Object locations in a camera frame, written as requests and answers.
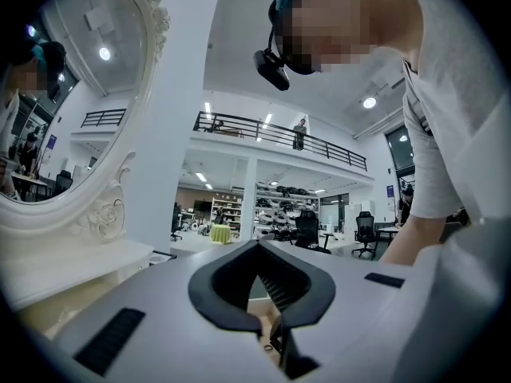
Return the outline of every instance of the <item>white column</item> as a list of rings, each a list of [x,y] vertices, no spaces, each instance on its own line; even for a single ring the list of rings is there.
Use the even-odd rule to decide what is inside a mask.
[[[241,207],[240,241],[248,241],[252,238],[254,213],[256,209],[256,176],[257,158],[251,157],[248,160],[247,174],[245,175],[245,191],[243,196],[243,206]]]
[[[184,154],[197,113],[204,108],[204,65],[217,1],[161,2],[171,18],[170,30],[123,188],[127,236],[163,252],[170,249]]]

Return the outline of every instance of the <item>window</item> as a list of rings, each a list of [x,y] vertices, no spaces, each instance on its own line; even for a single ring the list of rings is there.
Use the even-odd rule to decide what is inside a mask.
[[[408,130],[405,125],[389,133],[386,138],[389,142],[390,152],[394,159],[396,171],[414,166],[414,150],[412,149]]]
[[[339,230],[342,230],[344,224],[344,207],[350,203],[350,195],[334,195],[332,197],[323,197],[321,200],[321,206],[334,206],[337,205],[339,209],[339,213],[337,216],[337,223],[334,223],[334,226],[339,226]]]
[[[408,130],[404,125],[389,133],[386,138],[396,168],[399,183],[399,195],[397,197],[400,198],[402,192],[408,187],[415,188],[414,150]]]

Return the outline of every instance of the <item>white ceiling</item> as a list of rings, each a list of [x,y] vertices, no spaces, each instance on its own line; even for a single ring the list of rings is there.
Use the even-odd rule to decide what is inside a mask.
[[[189,149],[183,162],[180,184],[204,186],[196,176],[202,173],[209,184],[216,190],[244,188],[247,161],[236,159],[232,155],[216,152],[202,152]],[[277,164],[260,160],[257,164],[257,181],[278,181],[286,187],[311,190],[324,189],[327,192],[341,188],[360,186],[353,180],[341,176],[327,175],[304,168],[286,164]]]
[[[62,20],[80,53],[107,93],[133,89],[142,60],[141,27],[131,0],[57,0]],[[106,47],[109,61],[99,49]]]
[[[386,80],[393,80],[402,69],[399,56],[388,49],[375,50],[360,64],[335,66],[329,73],[304,77],[288,71],[290,89],[280,92],[273,87],[257,73],[253,62],[254,52],[267,45],[271,29],[267,10],[271,2],[218,1],[206,58],[205,89],[248,94],[300,107],[352,134],[381,120],[402,103],[404,87],[384,88]],[[378,106],[365,110],[359,102],[382,88]]]

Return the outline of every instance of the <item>white t-shirt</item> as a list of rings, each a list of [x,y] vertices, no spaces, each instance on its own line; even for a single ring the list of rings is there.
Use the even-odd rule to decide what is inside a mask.
[[[492,46],[458,0],[418,2],[424,23],[418,72],[404,63],[404,119],[415,163],[410,214],[438,219],[465,205],[477,219],[479,211],[465,203],[466,184],[454,174],[456,159],[509,85]],[[424,116],[432,136],[421,125]]]
[[[18,115],[19,95],[18,90],[14,93],[9,104],[5,106],[2,99],[0,101],[0,155],[6,156],[9,151],[11,131],[13,130],[14,120]]]

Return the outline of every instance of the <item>black metal railing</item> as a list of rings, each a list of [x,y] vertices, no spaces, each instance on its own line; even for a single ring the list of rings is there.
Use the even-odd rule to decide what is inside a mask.
[[[119,126],[125,113],[126,109],[110,109],[109,111],[89,112],[85,115],[85,119],[81,123],[81,127],[99,126],[101,124],[115,124]]]
[[[325,156],[327,159],[338,160],[367,171],[366,158],[357,153],[326,142],[323,139],[300,134],[282,126],[265,124],[260,120],[223,113],[201,112],[197,117],[193,130],[253,139],[258,142],[275,142],[287,148],[313,152]]]

